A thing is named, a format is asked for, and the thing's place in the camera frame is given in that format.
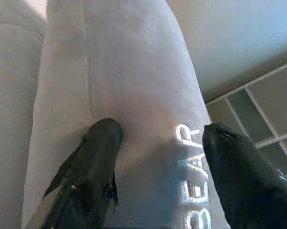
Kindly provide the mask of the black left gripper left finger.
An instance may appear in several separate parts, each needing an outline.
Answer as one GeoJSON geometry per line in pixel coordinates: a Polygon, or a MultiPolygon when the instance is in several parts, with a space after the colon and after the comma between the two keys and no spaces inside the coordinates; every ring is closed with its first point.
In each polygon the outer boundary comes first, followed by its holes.
{"type": "Polygon", "coordinates": [[[119,205],[114,169],[122,138],[121,125],[111,118],[89,128],[44,193],[57,192],[42,228],[102,228],[110,200],[119,205]]]}

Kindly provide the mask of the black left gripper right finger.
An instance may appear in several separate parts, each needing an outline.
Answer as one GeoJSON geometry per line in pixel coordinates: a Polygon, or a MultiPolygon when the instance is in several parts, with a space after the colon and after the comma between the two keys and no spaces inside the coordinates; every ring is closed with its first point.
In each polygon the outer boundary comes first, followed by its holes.
{"type": "Polygon", "coordinates": [[[287,229],[287,178],[245,134],[226,123],[204,127],[203,148],[232,229],[287,229]]]}

